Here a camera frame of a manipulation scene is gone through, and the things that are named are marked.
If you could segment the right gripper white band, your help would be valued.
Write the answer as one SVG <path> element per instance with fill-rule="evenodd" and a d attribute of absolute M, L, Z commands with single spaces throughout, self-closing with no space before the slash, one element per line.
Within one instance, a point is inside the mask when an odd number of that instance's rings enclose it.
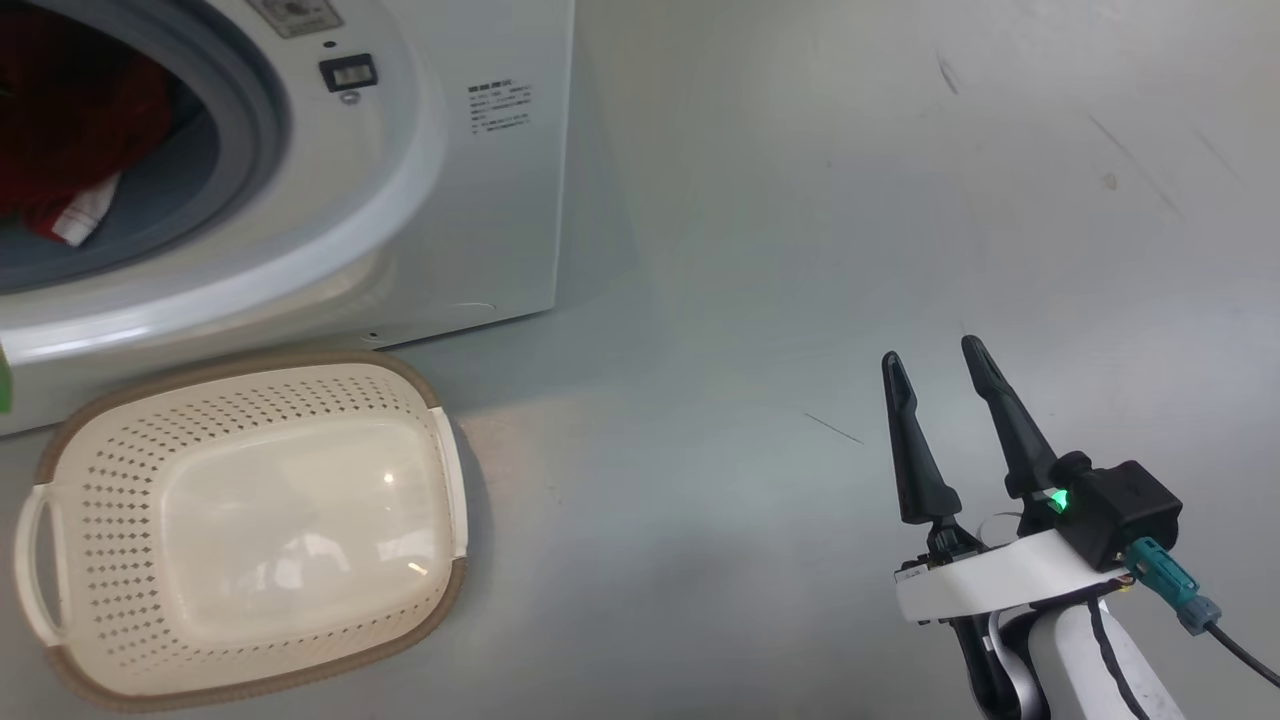
<path fill-rule="evenodd" d="M 1059 456 L 983 341 L 966 334 L 961 348 L 995 424 L 1007 495 L 1052 495 Z M 931 452 L 901 357 L 887 352 L 881 372 L 901 521 L 955 518 L 963 501 Z M 941 527 L 938 537 L 959 541 L 957 557 L 905 562 L 896 598 L 910 623 L 951 629 L 982 717 L 1132 717 L 1133 642 L 1106 605 L 1132 587 L 1129 574 L 1096 571 L 1055 530 L 987 550 L 960 527 Z"/>

